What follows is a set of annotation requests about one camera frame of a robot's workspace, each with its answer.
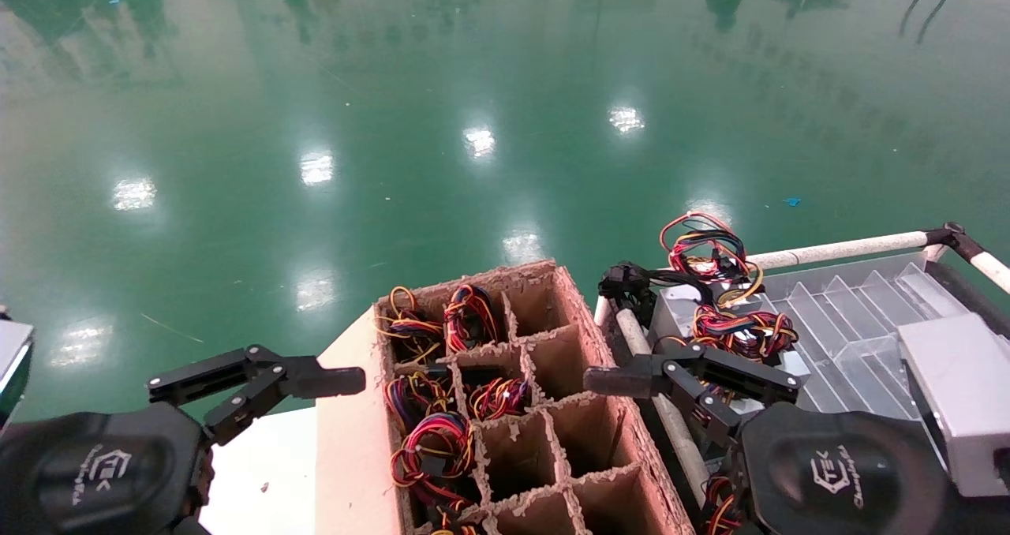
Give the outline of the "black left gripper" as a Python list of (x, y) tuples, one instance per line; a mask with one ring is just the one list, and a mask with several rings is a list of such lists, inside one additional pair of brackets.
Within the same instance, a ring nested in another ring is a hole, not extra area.
[[(152, 377), (154, 405), (142, 410), (10, 425), (2, 433), (1, 531), (204, 534), (210, 443), (227, 445), (289, 396), (351, 396), (366, 387), (361, 367), (326, 369), (313, 356), (252, 345)], [(223, 392), (231, 395), (206, 413), (204, 430), (176, 409)]]

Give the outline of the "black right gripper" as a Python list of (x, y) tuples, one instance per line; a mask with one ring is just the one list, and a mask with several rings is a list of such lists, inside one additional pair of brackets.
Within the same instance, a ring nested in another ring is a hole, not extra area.
[[(623, 367), (591, 366), (583, 385), (603, 396), (664, 396), (710, 441), (734, 445), (737, 507), (764, 534), (928, 534), (948, 506), (952, 485), (919, 423), (799, 409), (790, 403), (800, 378), (735, 353), (692, 342), (635, 354)], [(743, 424), (711, 385), (771, 408)]]

